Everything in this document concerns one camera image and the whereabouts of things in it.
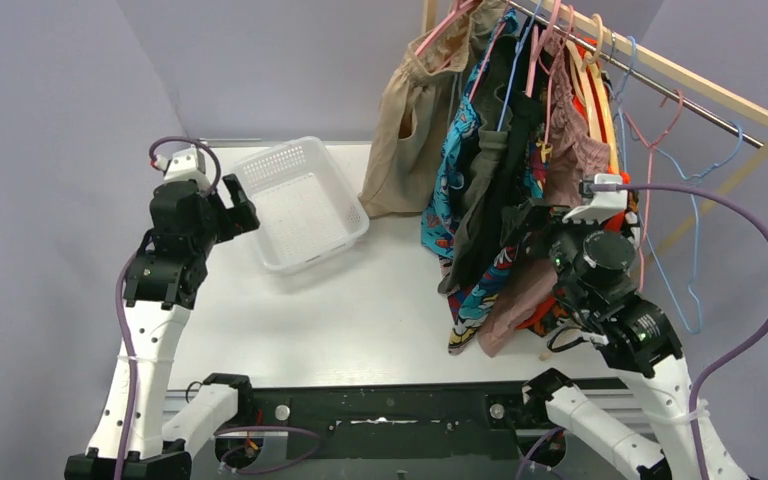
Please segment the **beige shorts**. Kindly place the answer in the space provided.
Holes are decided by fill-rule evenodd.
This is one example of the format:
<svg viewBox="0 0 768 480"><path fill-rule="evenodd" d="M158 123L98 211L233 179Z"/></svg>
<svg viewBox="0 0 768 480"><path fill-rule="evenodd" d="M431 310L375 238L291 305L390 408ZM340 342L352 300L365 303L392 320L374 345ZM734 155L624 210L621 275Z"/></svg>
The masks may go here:
<svg viewBox="0 0 768 480"><path fill-rule="evenodd" d="M506 10L504 1L481 1L426 48L429 32L408 44L381 96L358 196L369 217L418 214L428 205L465 81Z"/></svg>

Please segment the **pink plastic hanger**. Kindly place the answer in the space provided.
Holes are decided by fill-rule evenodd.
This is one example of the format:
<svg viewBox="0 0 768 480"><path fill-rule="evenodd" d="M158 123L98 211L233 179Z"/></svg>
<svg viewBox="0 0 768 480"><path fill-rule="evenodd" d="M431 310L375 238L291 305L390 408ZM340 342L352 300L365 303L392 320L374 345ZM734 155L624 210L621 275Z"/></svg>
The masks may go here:
<svg viewBox="0 0 768 480"><path fill-rule="evenodd" d="M448 28L460 17L473 10L481 3L480 0L457 0L452 1L446 16L437 21L438 1L425 0L422 9L422 30L423 39L414 53L419 56L423 54L432 43L434 43Z"/></svg>

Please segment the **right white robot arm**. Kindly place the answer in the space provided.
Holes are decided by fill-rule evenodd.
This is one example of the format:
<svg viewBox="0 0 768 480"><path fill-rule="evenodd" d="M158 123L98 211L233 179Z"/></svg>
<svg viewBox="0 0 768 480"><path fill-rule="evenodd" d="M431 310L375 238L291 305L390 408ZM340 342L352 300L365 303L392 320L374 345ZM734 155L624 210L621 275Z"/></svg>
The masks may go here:
<svg viewBox="0 0 768 480"><path fill-rule="evenodd" d="M531 424L572 433L626 479L745 479L703 403L691 406L682 345L663 310L644 299L627 270L635 249L598 220L528 199L502 211L504 241L524 240L550 261L562 308L579 319L579 338L600 353L631 392L655 435L649 440L590 400L565 374L545 370L522 388Z"/></svg>

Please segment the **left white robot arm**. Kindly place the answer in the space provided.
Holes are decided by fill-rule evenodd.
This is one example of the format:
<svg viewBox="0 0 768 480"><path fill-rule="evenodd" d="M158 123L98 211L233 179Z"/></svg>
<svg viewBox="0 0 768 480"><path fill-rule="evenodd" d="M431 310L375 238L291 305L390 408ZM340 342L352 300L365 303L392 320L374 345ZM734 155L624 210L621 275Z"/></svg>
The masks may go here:
<svg viewBox="0 0 768 480"><path fill-rule="evenodd" d="M211 374L170 420L167 387L182 333L195 309L213 247L259 227L238 178L222 179L231 204L194 180L158 186L152 226L120 272L115 308L122 345L98 426L68 458L67 479L187 479L194 457L224 424L255 416L247 376Z"/></svg>

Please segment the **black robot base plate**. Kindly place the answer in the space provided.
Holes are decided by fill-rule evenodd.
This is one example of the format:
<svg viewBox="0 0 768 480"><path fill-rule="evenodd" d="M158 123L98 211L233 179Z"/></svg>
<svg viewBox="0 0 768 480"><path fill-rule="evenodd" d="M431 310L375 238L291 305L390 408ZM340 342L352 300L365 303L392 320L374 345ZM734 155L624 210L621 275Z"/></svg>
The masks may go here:
<svg viewBox="0 0 768 480"><path fill-rule="evenodd" d="M207 448L230 468L316 460L514 460L552 428L519 381L255 388Z"/></svg>

